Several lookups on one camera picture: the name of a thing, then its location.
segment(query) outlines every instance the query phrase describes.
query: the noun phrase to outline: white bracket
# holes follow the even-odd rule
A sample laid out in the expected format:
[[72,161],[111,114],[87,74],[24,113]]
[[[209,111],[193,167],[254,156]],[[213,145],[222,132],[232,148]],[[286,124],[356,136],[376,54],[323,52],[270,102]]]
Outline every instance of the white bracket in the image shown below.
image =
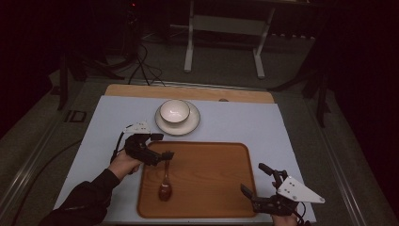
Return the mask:
[[150,134],[150,126],[147,124],[146,121],[139,122],[136,124],[133,124],[132,126],[126,127],[123,130],[123,133],[125,134]]
[[284,180],[282,185],[279,187],[277,193],[295,202],[326,202],[324,198],[320,197],[319,195],[314,193],[314,191],[302,185],[292,176],[289,176],[287,177],[287,179]]
[[194,0],[190,1],[190,18],[188,20],[188,43],[187,51],[185,52],[184,72],[191,73],[191,66],[193,64],[193,34],[194,34]]

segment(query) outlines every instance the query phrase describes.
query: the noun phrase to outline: human hand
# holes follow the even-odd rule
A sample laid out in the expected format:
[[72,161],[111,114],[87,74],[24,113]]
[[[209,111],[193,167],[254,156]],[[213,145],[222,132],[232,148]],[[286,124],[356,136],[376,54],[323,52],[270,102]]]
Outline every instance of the human hand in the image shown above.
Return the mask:
[[296,215],[292,214],[291,216],[276,216],[276,215],[271,215],[273,219],[273,223],[275,226],[296,226],[297,225],[297,219]]
[[124,150],[120,151],[108,169],[111,170],[120,180],[129,173],[137,172],[141,162],[129,156]]

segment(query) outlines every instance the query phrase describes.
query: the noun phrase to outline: robotic hand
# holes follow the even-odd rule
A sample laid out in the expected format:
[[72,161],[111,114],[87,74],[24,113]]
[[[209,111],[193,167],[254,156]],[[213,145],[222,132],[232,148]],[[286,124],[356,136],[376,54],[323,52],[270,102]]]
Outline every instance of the robotic hand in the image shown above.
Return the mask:
[[156,166],[159,162],[163,160],[171,160],[173,158],[174,153],[172,152],[156,153],[147,147],[147,140],[162,140],[164,138],[164,135],[150,133],[147,123],[143,121],[142,123],[126,127],[125,130],[120,134],[117,147],[111,157],[111,162],[118,155],[120,141],[125,133],[134,134],[126,139],[124,150],[128,155],[140,160],[144,164],[148,166]]
[[296,212],[296,207],[300,202],[324,203],[325,200],[293,177],[288,176],[286,170],[270,169],[263,163],[260,163],[258,168],[269,176],[273,175],[276,181],[276,195],[270,198],[257,197],[246,186],[241,185],[241,191],[251,201],[253,211],[277,216],[295,214],[298,217],[298,225],[311,225]]

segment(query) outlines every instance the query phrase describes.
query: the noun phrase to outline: black wire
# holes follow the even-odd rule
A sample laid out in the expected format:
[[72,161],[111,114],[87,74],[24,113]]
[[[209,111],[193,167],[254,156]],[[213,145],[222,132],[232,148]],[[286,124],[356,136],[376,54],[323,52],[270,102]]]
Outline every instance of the black wire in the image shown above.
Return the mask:
[[303,205],[303,214],[302,214],[302,218],[303,218],[306,214],[306,205],[303,202],[301,202],[301,204]]
[[[143,47],[144,50],[145,50],[145,52],[144,52],[145,54],[144,54],[144,57],[143,57],[143,60],[142,60],[144,62],[144,60],[147,58],[147,54],[148,54],[149,51],[147,50],[147,48],[144,45],[140,44],[140,46]],[[135,68],[135,70],[132,72],[132,75],[130,75],[129,82],[127,83],[128,85],[130,85],[130,83],[132,82],[132,79],[135,76],[137,70],[142,67],[142,64],[141,64],[140,60],[138,60],[139,58],[140,58],[140,56],[137,54],[137,61],[139,63],[138,63],[138,66]]]
[[147,75],[146,75],[146,73],[144,72],[144,68],[143,68],[143,62],[144,62],[144,60],[141,61],[141,60],[140,60],[140,57],[138,57],[137,60],[138,60],[138,62],[140,63],[140,68],[141,68],[141,72],[143,73],[143,77],[144,77],[144,79],[146,80],[147,85],[150,86],[151,84],[150,84],[150,82],[149,82],[149,80],[148,80],[148,78],[147,78]]
[[[127,129],[127,128],[131,127],[131,126],[132,126],[132,124],[126,126],[125,129]],[[124,135],[124,132],[122,131],[120,133],[120,137],[118,138],[117,147],[115,147],[115,150],[112,153],[112,157],[111,157],[111,161],[110,162],[114,161],[114,159],[117,157],[118,153],[120,153],[123,150],[123,149],[120,149],[120,142],[122,141],[123,135]]]
[[[144,50],[146,51],[146,55],[147,55],[148,52],[149,52],[148,49],[147,49],[147,47],[144,46],[143,44],[140,44],[140,46],[144,48]],[[154,78],[153,78],[153,80],[150,82],[150,84],[152,84],[155,80],[159,80],[159,81],[162,83],[162,85],[165,87],[165,86],[166,86],[165,83],[164,83],[164,82],[161,80],[161,78],[160,78],[160,76],[162,75],[162,70],[159,69],[159,68],[153,67],[153,66],[151,66],[151,65],[149,65],[149,64],[147,64],[147,63],[145,63],[145,62],[144,62],[144,59],[142,60],[142,62],[143,62],[143,64],[144,64],[144,66],[147,67],[147,70],[154,76]],[[156,75],[156,74],[151,70],[151,68],[158,70],[158,71],[159,71],[159,75]]]
[[59,151],[58,153],[56,153],[56,155],[54,155],[50,160],[47,161],[47,163],[40,169],[40,171],[38,172],[38,174],[36,175],[36,177],[33,179],[32,184],[29,186],[29,188],[26,190],[26,193],[24,195],[24,198],[21,200],[21,204],[20,207],[18,208],[17,213],[15,214],[15,217],[12,221],[12,226],[15,225],[17,223],[17,219],[18,216],[21,214],[21,211],[23,209],[24,206],[24,202],[27,199],[27,196],[29,195],[30,191],[32,190],[33,185],[36,183],[36,181],[38,180],[39,176],[41,175],[41,173],[47,168],[48,165],[50,165],[51,162],[53,162],[54,159],[56,159],[57,157],[59,157],[60,154],[64,153],[65,151],[67,151],[69,148],[73,147],[74,145],[78,144],[82,142],[82,139],[79,139],[77,141],[75,141],[73,144],[69,145],[68,147],[62,149],[61,151]]
[[296,212],[296,210],[292,209],[290,206],[287,206],[287,205],[285,205],[283,203],[281,204],[281,206],[284,206],[285,208],[289,209],[291,212],[293,212],[293,214],[296,215],[296,217],[298,218],[297,225],[304,225],[305,220],[303,219],[303,216],[305,216],[306,207],[305,207],[305,212],[303,213],[302,216],[300,216],[298,214],[298,212]]

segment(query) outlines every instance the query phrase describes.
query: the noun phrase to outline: white plate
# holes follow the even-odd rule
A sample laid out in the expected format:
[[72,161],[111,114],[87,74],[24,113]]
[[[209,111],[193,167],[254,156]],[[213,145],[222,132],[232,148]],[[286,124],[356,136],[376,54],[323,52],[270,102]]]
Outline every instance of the white plate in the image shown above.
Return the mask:
[[165,121],[162,119],[161,114],[159,113],[160,107],[156,110],[155,113],[155,122],[158,127],[167,134],[173,136],[181,136],[186,135],[197,128],[200,123],[200,112],[196,106],[185,101],[190,107],[190,114],[186,121],[184,121],[179,127],[170,127]]

